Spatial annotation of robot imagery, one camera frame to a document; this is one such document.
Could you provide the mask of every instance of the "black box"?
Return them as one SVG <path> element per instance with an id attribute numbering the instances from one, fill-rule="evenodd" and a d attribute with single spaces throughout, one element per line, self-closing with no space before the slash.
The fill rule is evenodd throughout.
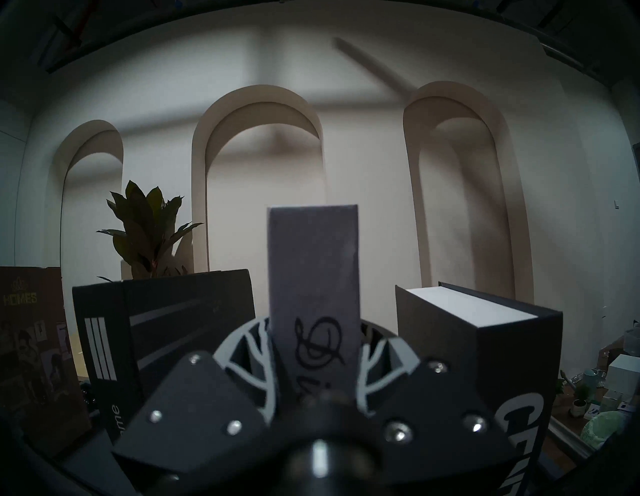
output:
<path id="1" fill-rule="evenodd" d="M 396 305 L 398 335 L 420 358 L 462 371 L 495 414 L 520 455 L 497 494 L 522 494 L 556 396 L 562 312 L 443 283 L 396 286 Z"/>
<path id="2" fill-rule="evenodd" d="M 213 353 L 255 317 L 246 269 L 75 287 L 73 298 L 86 368 L 112 441 L 182 356 Z"/>

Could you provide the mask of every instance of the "white lettering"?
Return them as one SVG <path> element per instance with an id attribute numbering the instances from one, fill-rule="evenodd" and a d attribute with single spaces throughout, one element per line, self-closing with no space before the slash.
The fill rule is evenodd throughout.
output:
<path id="1" fill-rule="evenodd" d="M 527 443 L 524 445 L 524 452 L 522 454 L 529 454 L 533 450 L 533 445 L 536 442 L 536 434 L 538 434 L 537 426 L 509 436 L 509 441 L 511 441 L 511 444 L 515 447 L 518 447 L 518 444 L 521 442 L 526 441 Z"/>
<path id="2" fill-rule="evenodd" d="M 509 472 L 509 475 L 507 477 L 514 476 L 519 471 L 524 470 L 525 468 L 527 468 L 528 464 L 529 464 L 529 457 L 526 457 L 523 460 L 520 460 L 518 463 L 516 463 L 516 466 L 513 467 L 513 470 Z"/>
<path id="3" fill-rule="evenodd" d="M 533 407 L 533 412 L 529 414 L 529 419 L 527 421 L 527 427 L 536 422 L 542 414 L 542 409 L 544 408 L 545 400 L 542 398 L 541 394 L 538 393 L 526 393 L 521 394 L 520 396 L 516 396 L 515 398 L 508 399 L 504 403 L 500 405 L 500 408 L 495 412 L 495 420 L 498 425 L 505 432 L 509 429 L 509 421 L 507 420 L 507 415 L 517 410 L 521 410 L 522 408 L 531 408 Z M 531 429 L 526 429 L 525 431 L 517 432 L 509 436 L 509 441 L 517 447 L 519 443 L 525 441 L 524 452 L 522 455 L 528 455 L 533 450 L 533 446 L 536 441 L 536 435 L 538 434 L 538 427 L 533 427 Z M 518 460 L 516 465 L 511 469 L 511 472 L 507 476 L 506 480 L 502 483 L 500 488 L 507 488 L 511 486 L 511 490 L 508 494 L 503 496 L 516 496 L 518 495 L 521 480 L 524 478 L 524 470 L 529 466 L 530 459 L 527 456 L 522 460 Z"/>
<path id="4" fill-rule="evenodd" d="M 518 474 L 515 477 L 510 477 L 509 479 L 507 479 L 506 481 L 504 481 L 502 483 L 502 486 L 500 486 L 500 488 L 504 488 L 506 486 L 511 486 L 512 484 L 515 484 L 516 482 L 520 482 L 522 480 L 522 478 L 524 477 L 524 474 Z"/>
<path id="5" fill-rule="evenodd" d="M 507 431 L 509 422 L 505 418 L 509 413 L 520 410 L 521 408 L 533 407 L 533 412 L 529 414 L 530 426 L 533 422 L 538 420 L 538 417 L 542 413 L 542 407 L 545 405 L 545 400 L 541 394 L 538 393 L 526 393 L 516 396 L 515 398 L 508 399 L 500 405 L 498 411 L 495 412 L 495 420 L 498 422 L 503 431 Z"/>

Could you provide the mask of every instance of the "ceiling beam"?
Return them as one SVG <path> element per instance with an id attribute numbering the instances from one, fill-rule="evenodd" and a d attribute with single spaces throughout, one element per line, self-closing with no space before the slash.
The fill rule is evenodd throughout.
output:
<path id="1" fill-rule="evenodd" d="M 542 18 L 542 20 L 538 24 L 538 27 L 540 29 L 544 29 L 549 24 L 549 22 L 556 18 L 556 15 L 560 13 L 565 3 L 566 0 L 558 0 L 556 4 L 551 8 L 551 10 L 547 12 L 547 15 Z"/>
<path id="2" fill-rule="evenodd" d="M 498 7 L 495 8 L 495 11 L 498 14 L 501 14 L 502 12 L 504 12 L 505 10 L 507 10 L 507 7 L 509 5 L 511 5 L 512 3 L 516 3 L 519 2 L 520 0 L 502 0 L 499 4 Z"/>

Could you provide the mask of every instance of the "cardboard box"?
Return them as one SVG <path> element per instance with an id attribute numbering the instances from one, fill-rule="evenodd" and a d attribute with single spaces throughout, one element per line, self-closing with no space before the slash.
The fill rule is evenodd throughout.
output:
<path id="1" fill-rule="evenodd" d="M 634 396 L 640 387 L 640 358 L 618 355 L 607 371 L 607 389 Z"/>

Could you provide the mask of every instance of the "black ink drawing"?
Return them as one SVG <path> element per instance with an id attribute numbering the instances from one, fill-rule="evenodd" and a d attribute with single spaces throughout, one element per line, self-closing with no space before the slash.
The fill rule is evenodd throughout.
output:
<path id="1" fill-rule="evenodd" d="M 307 337 L 300 318 L 296 318 L 294 328 L 298 344 L 296 361 L 301 367 L 314 371 L 323 369 L 336 358 L 342 365 L 344 359 L 340 355 L 342 346 L 342 329 L 332 317 L 321 317 L 311 327 Z"/>

